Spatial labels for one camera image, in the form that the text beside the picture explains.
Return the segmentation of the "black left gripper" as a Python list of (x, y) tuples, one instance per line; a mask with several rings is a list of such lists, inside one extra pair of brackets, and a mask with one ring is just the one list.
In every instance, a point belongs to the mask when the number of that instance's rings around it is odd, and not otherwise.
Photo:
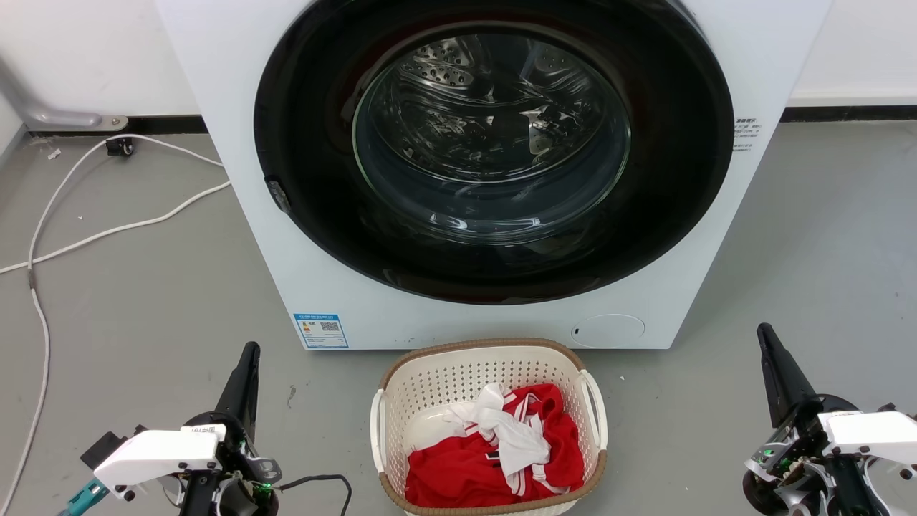
[(187, 421), (193, 430), (222, 425), (226, 432), (217, 440), (213, 466), (184, 468), (180, 474), (186, 493), (179, 516), (277, 516), (279, 498), (272, 484), (281, 470), (254, 450), (260, 363), (261, 346), (247, 342), (215, 411)]

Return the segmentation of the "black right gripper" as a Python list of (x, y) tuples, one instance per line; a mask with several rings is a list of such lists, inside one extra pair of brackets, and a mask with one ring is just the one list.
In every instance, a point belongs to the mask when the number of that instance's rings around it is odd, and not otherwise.
[(851, 415), (839, 396), (818, 396), (769, 323), (757, 326), (774, 433), (744, 466), (742, 490), (763, 516), (896, 516), (869, 479), (866, 448), (831, 448), (821, 415)]

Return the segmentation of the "white perforated laundry basket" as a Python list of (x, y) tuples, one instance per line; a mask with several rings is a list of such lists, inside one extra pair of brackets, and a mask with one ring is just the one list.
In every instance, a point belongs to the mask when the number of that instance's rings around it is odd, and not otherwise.
[[(556, 385), (580, 431), (584, 486), (544, 502), (439, 509), (404, 497), (408, 455), (446, 430), (444, 414), (471, 404), (491, 383)], [(469, 340), (413, 350), (381, 378), (370, 409), (370, 446), (381, 487), (405, 516), (563, 516), (600, 483), (608, 462), (608, 419), (599, 385), (569, 348), (541, 338)]]

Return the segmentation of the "blue energy label sticker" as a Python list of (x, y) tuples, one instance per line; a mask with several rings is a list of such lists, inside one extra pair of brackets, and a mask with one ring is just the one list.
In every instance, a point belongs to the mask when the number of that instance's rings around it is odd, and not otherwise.
[(307, 350), (348, 349), (340, 317), (336, 314), (292, 314), (294, 324)]

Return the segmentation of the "round white filter cover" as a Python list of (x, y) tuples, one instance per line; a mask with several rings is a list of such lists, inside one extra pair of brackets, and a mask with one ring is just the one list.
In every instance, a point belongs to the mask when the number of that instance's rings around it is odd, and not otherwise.
[(630, 315), (605, 314), (580, 321), (571, 330), (577, 345), (589, 349), (636, 349), (645, 323)]

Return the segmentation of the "red sports jersey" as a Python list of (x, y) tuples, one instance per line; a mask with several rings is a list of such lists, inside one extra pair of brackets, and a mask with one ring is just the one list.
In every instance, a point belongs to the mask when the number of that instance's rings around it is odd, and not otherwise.
[[(533, 389), (544, 396), (544, 437), (551, 445), (552, 457), (546, 466), (547, 479), (555, 487), (563, 487), (566, 495), (582, 487), (585, 462), (579, 448), (579, 428), (564, 410), (560, 389), (554, 384), (522, 386), (513, 391)], [(408, 474), (404, 497), (421, 507), (495, 507), (556, 497), (525, 475), (533, 495), (511, 493), (504, 479), (495, 446), (478, 434), (453, 436), (448, 434), (435, 444), (413, 450), (408, 457)]]

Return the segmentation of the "black round washer door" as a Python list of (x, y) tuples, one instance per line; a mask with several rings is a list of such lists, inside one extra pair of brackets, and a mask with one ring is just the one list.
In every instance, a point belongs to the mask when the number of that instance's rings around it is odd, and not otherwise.
[[(609, 196), (527, 244), (435, 238), (377, 199), (356, 163), (353, 120), (380, 69), (478, 33), (586, 59), (629, 115), (628, 163)], [(520, 305), (598, 290), (674, 248), (723, 186), (733, 113), (723, 65), (681, 0), (316, 0), (267, 59), (253, 130), (276, 206), (341, 264), (416, 296)]]

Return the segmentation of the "printed warning text label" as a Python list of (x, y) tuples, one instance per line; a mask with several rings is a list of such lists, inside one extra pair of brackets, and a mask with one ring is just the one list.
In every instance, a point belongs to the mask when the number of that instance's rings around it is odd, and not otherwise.
[(734, 120), (734, 142), (731, 150), (733, 153), (746, 153), (752, 151), (754, 144), (759, 140), (762, 124), (759, 118), (736, 118)]

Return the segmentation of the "white crumpled garment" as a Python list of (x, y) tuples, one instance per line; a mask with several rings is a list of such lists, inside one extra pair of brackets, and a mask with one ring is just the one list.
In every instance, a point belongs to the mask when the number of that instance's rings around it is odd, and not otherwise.
[(501, 470), (511, 493), (533, 495), (525, 475), (553, 495), (567, 492), (547, 479), (546, 466), (551, 460), (551, 445), (544, 437), (544, 396), (533, 389), (515, 394), (501, 383), (485, 385), (478, 398), (471, 402), (453, 403), (446, 407), (442, 421), (453, 436), (478, 434), (496, 447)]

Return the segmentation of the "white front-load washing machine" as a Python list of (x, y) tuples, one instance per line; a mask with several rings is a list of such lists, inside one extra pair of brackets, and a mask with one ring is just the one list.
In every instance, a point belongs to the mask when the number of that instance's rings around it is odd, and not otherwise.
[[(256, 155), (254, 98), (272, 50), (315, 1), (157, 0), (157, 5), (288, 319), (294, 323), (295, 313), (336, 314), (348, 342), (342, 350), (410, 350), (487, 338), (544, 338), (589, 349), (574, 342), (571, 330), (605, 314), (645, 323), (636, 349), (671, 347), (832, 6), (832, 0), (681, 0), (723, 65), (734, 109), (727, 125), (731, 147), (736, 118), (759, 118), (762, 124), (753, 150), (731, 150), (723, 186), (698, 224), (635, 274), (558, 300), (471, 305), (416, 296), (358, 274), (314, 244), (276, 206)], [(296, 333), (302, 343), (297, 328)]]

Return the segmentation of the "steel washer drum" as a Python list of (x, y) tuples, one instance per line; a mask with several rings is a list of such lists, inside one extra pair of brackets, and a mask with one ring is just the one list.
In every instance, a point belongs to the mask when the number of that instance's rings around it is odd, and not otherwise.
[(462, 244), (515, 245), (609, 196), (631, 125), (586, 59), (523, 34), (463, 34), (380, 69), (352, 144), (367, 187), (408, 223)]

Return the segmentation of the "grey metal floor bracket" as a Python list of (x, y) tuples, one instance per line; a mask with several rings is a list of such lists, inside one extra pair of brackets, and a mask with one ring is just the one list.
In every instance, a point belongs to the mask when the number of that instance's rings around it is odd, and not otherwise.
[(104, 115), (52, 107), (37, 97), (0, 57), (0, 94), (32, 132), (119, 132), (127, 115)]

